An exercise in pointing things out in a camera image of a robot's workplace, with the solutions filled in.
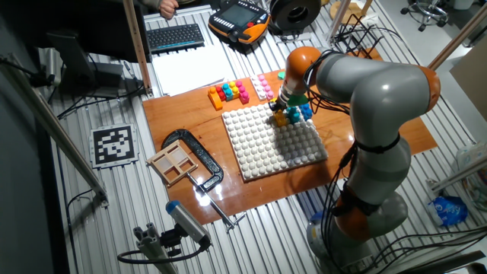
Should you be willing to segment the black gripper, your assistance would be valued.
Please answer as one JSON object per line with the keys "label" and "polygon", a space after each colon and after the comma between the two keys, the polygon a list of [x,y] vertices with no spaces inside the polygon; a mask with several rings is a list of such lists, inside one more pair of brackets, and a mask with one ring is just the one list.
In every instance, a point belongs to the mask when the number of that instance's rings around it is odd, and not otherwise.
{"label": "black gripper", "polygon": [[283,116],[288,116],[287,111],[289,98],[286,96],[278,96],[273,98],[268,102],[269,109],[274,113],[275,111],[281,110]]}

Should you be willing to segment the person's hand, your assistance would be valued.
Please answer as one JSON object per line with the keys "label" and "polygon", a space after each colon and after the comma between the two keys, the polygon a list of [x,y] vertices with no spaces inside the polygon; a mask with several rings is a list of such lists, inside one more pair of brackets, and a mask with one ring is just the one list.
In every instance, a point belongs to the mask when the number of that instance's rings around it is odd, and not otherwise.
{"label": "person's hand", "polygon": [[161,0],[158,6],[161,17],[170,20],[179,8],[177,0]]}

